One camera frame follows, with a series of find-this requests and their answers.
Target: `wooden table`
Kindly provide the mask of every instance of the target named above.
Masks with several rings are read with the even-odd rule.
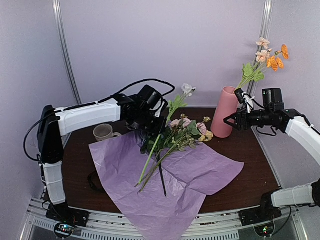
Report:
[[[212,117],[214,108],[183,108],[176,111],[172,119],[186,114],[190,119],[202,121],[205,116]],[[111,123],[115,132],[129,132],[124,122]],[[88,127],[72,133],[65,148],[62,165],[63,184],[68,203],[71,207],[120,213],[106,193],[90,188],[88,175],[95,170],[89,150],[89,144],[96,140],[94,127]],[[269,163],[251,130],[233,130],[230,137],[213,138],[207,145],[216,152],[238,162],[244,163],[242,172],[224,189],[207,196],[200,213],[234,210],[257,206],[262,194],[279,189]],[[94,178],[101,187],[99,178]]]

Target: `pink vase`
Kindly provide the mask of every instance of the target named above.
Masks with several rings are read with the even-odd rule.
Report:
[[[220,95],[218,106],[216,107],[211,132],[215,137],[224,139],[231,135],[232,126],[224,123],[224,119],[237,111],[238,99],[234,94],[235,88],[225,86]]]

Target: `robotic arm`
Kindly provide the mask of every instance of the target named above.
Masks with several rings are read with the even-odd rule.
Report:
[[[224,119],[224,122],[238,130],[247,130],[252,126],[263,128],[271,126],[280,130],[300,143],[320,165],[320,133],[308,121],[306,116],[295,109],[285,109],[280,88],[262,90],[263,106],[241,89],[235,95],[245,108]],[[254,110],[253,102],[262,109]],[[239,214],[243,225],[254,224],[259,220],[270,220],[285,206],[319,206],[320,180],[303,186],[280,189],[266,193],[261,198],[260,207],[244,210]]]
[[[70,225],[86,226],[89,213],[68,207],[63,187],[62,136],[93,125],[125,120],[132,129],[158,135],[165,130],[166,118],[160,116],[168,103],[149,85],[135,95],[115,94],[102,101],[67,108],[43,109],[37,132],[42,180],[47,187],[50,207],[47,218]]]

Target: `purple tissue paper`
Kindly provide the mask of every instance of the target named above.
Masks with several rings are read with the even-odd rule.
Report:
[[[162,162],[167,197],[157,170],[144,190],[135,187],[148,158],[137,132],[91,144],[103,188],[146,240],[178,240],[197,216],[206,195],[226,187],[243,169],[201,143]]]

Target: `white mug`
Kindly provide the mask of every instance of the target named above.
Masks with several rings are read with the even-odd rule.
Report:
[[[93,135],[98,142],[113,137],[122,136],[119,132],[114,132],[114,129],[111,125],[105,123],[96,126],[93,130]]]

